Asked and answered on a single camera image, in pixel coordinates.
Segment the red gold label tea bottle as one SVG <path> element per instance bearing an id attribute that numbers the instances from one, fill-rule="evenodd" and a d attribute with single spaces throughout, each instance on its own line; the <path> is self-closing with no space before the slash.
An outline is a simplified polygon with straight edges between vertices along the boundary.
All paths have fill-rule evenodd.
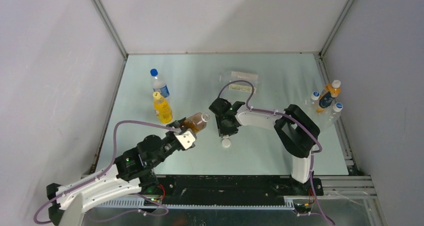
<path id="1" fill-rule="evenodd" d="M 182 127 L 186 130 L 190 129 L 196 135 L 206 128 L 210 118 L 211 116 L 207 113 L 197 112 L 186 118 L 182 123 Z"/>

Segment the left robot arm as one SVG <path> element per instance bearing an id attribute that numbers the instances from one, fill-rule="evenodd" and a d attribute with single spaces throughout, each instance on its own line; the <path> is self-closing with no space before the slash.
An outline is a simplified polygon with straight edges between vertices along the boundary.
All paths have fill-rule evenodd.
<path id="1" fill-rule="evenodd" d="M 196 133 L 182 123 L 180 119 L 164 126 L 164 138 L 148 135 L 120 156 L 114 151 L 107 167 L 77 182 L 68 185 L 49 184 L 46 194 L 50 222 L 59 225 L 65 211 L 78 195 L 82 196 L 81 213 L 85 213 L 122 196 L 156 192 L 160 183 L 154 172 L 155 167 L 175 151 L 186 151 L 195 145 Z"/>

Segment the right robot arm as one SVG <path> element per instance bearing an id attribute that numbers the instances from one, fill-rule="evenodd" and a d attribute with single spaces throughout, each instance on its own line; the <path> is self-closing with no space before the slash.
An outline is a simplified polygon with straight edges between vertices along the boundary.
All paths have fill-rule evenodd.
<path id="1" fill-rule="evenodd" d="M 318 141 L 320 128 L 298 106 L 290 104 L 285 110 L 254 108 L 246 102 L 230 103 L 216 98 L 209 110 L 215 115 L 220 137 L 238 133 L 242 126 L 254 126 L 274 130 L 285 150 L 292 157 L 290 177 L 291 190 L 304 195 L 311 188 L 310 177 L 313 171 L 313 154 L 323 150 Z"/>

